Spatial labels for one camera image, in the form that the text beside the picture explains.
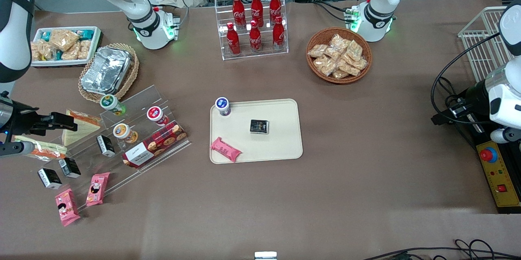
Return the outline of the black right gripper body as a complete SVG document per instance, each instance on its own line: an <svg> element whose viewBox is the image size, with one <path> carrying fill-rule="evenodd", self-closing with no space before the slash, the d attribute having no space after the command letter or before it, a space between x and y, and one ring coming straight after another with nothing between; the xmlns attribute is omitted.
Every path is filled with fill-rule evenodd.
<svg viewBox="0 0 521 260"><path fill-rule="evenodd" d="M9 135L45 136L52 128L54 114L39 115L39 108L15 102L7 92L1 93L1 132Z"/></svg>

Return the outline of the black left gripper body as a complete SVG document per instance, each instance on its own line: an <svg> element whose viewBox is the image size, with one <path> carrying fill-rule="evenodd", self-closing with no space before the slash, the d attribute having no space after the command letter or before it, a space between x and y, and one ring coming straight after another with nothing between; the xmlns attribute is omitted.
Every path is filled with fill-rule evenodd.
<svg viewBox="0 0 521 260"><path fill-rule="evenodd" d="M473 122L478 124L491 124L489 113L489 94L486 81L482 80L459 94L452 94L447 98L447 108L450 119L447 123L453 124Z"/></svg>

